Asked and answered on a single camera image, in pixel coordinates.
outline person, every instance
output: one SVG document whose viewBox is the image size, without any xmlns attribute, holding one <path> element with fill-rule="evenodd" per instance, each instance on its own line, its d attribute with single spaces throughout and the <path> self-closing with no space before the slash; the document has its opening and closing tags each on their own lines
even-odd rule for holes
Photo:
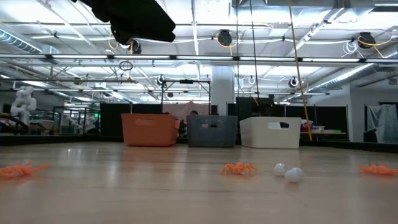
<svg viewBox="0 0 398 224">
<path fill-rule="evenodd" d="M 198 114 L 197 111 L 194 110 L 194 111 L 191 111 L 191 112 L 189 113 L 189 115 L 199 115 L 199 114 Z"/>
</svg>

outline metal frame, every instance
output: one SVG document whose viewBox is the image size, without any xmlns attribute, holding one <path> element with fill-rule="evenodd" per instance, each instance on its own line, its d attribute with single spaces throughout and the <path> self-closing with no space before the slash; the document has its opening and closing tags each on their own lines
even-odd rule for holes
<svg viewBox="0 0 398 224">
<path fill-rule="evenodd" d="M 181 84 L 194 84 L 194 83 L 199 83 L 199 85 L 202 86 L 202 88 L 209 94 L 209 115 L 211 114 L 211 81 L 198 81 L 198 80 L 180 80 L 180 81 L 172 81 L 172 80 L 163 80 L 162 81 L 162 99 L 160 101 L 160 105 L 162 105 L 163 109 L 163 94 L 165 91 L 167 91 L 168 88 L 170 88 L 174 83 L 179 82 Z M 171 83 L 166 90 L 164 89 L 164 86 L 166 83 Z M 206 88 L 202 85 L 202 83 L 207 83 L 209 85 L 209 90 L 206 90 Z"/>
</svg>

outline light fixture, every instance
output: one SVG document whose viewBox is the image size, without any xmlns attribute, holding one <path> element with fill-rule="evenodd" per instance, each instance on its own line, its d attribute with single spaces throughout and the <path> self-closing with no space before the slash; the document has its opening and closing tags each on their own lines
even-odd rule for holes
<svg viewBox="0 0 398 224">
<path fill-rule="evenodd" d="M 177 56 L 177 60 L 232 60 L 233 57 L 224 56 Z"/>
<path fill-rule="evenodd" d="M 41 54 L 0 54 L 0 58 L 46 58 Z"/>
<path fill-rule="evenodd" d="M 112 92 L 111 94 L 112 94 L 113 97 L 115 97 L 115 98 L 117 98 L 119 100 L 123 100 L 124 99 L 124 97 L 120 93 Z"/>
<path fill-rule="evenodd" d="M 75 97 L 75 98 L 81 101 L 93 101 L 93 99 L 87 97 Z"/>
<path fill-rule="evenodd" d="M 56 94 L 58 94 L 58 95 L 60 95 L 60 96 L 69 97 L 69 95 L 66 95 L 66 94 L 64 94 L 64 93 L 60 93 L 60 92 L 58 92 L 58 91 L 55 91 L 54 93 L 56 93 Z"/>
<path fill-rule="evenodd" d="M 115 55 L 115 59 L 152 59 L 152 60 L 162 60 L 162 59 L 170 59 L 168 55 Z"/>
<path fill-rule="evenodd" d="M 52 55 L 58 59 L 107 59 L 107 55 Z"/>
<path fill-rule="evenodd" d="M 42 83 L 42 82 L 37 82 L 37 81 L 22 81 L 23 83 L 33 85 L 33 86 L 38 86 L 38 87 L 48 87 L 47 84 Z"/>
<path fill-rule="evenodd" d="M 303 58 L 303 62 L 358 62 L 359 58 Z"/>
<path fill-rule="evenodd" d="M 49 89 L 49 91 L 79 91 L 79 90 L 73 90 L 73 89 Z"/>
<path fill-rule="evenodd" d="M 270 62 L 294 62 L 295 58 L 292 57 L 240 57 L 240 60 L 248 60 L 248 61 L 270 61 Z"/>
<path fill-rule="evenodd" d="M 398 63 L 398 59 L 366 59 L 369 63 Z"/>
<path fill-rule="evenodd" d="M 256 83 L 256 80 L 253 78 L 253 76 L 250 76 L 250 78 L 249 78 L 249 84 L 250 85 L 253 85 L 253 84 L 255 84 Z"/>
<path fill-rule="evenodd" d="M 289 80 L 289 87 L 295 88 L 299 84 L 299 81 L 296 79 L 296 77 L 293 77 L 292 79 Z"/>
</svg>

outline white column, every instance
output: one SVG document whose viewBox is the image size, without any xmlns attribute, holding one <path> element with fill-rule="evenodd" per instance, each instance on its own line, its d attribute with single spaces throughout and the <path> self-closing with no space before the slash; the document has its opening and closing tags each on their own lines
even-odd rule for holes
<svg viewBox="0 0 398 224">
<path fill-rule="evenodd" d="M 218 105 L 218 114 L 226 115 L 227 103 L 234 103 L 234 72 L 232 67 L 212 67 L 211 105 Z"/>
</svg>

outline white robot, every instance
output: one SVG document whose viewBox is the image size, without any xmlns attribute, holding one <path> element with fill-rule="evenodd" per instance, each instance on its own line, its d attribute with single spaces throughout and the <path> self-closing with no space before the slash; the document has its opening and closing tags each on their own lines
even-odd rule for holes
<svg viewBox="0 0 398 224">
<path fill-rule="evenodd" d="M 37 107 L 36 99 L 32 97 L 33 91 L 31 86 L 21 86 L 15 102 L 11 105 L 11 116 L 18 116 L 26 125 L 29 125 L 30 112 Z"/>
</svg>

